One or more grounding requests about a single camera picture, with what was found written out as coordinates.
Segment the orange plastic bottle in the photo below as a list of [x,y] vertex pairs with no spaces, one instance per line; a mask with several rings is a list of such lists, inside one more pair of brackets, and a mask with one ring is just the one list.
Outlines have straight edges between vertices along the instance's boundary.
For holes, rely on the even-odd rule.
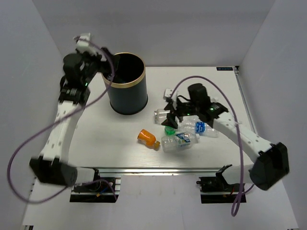
[[160,147],[160,142],[149,131],[142,129],[137,136],[137,140],[146,147],[157,150]]

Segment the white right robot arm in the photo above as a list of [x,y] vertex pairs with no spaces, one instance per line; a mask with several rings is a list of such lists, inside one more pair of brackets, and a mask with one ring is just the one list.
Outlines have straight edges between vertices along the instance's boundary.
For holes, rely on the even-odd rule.
[[184,117],[197,116],[233,141],[253,163],[224,166],[215,174],[215,186],[228,191],[234,184],[247,183],[267,191],[289,173],[288,152],[283,143],[273,144],[239,124],[235,113],[212,100],[201,83],[190,85],[188,92],[189,99],[181,102],[176,90],[165,89],[163,98],[168,113],[162,125],[177,128]]

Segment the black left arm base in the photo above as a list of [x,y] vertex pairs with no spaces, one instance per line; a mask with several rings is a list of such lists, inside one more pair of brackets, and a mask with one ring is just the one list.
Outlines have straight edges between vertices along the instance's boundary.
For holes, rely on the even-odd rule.
[[77,184],[71,190],[71,203],[115,203],[120,192],[121,176],[95,169],[94,183]]

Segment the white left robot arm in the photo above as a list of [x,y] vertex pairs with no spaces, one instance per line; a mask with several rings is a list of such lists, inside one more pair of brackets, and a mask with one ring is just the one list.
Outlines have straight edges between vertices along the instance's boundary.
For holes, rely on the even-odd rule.
[[60,80],[60,94],[55,123],[38,157],[32,157],[29,166],[41,183],[72,187],[85,184],[90,191],[101,187],[95,168],[68,164],[69,149],[77,123],[89,104],[89,84],[97,73],[111,75],[119,58],[104,47],[102,55],[76,51],[63,59],[64,76]]

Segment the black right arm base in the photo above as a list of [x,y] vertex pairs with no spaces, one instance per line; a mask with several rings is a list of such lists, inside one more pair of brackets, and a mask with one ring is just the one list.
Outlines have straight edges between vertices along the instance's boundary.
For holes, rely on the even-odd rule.
[[239,184],[228,184],[222,173],[232,165],[225,165],[215,176],[199,177],[196,184],[200,187],[202,204],[231,204],[239,192]]

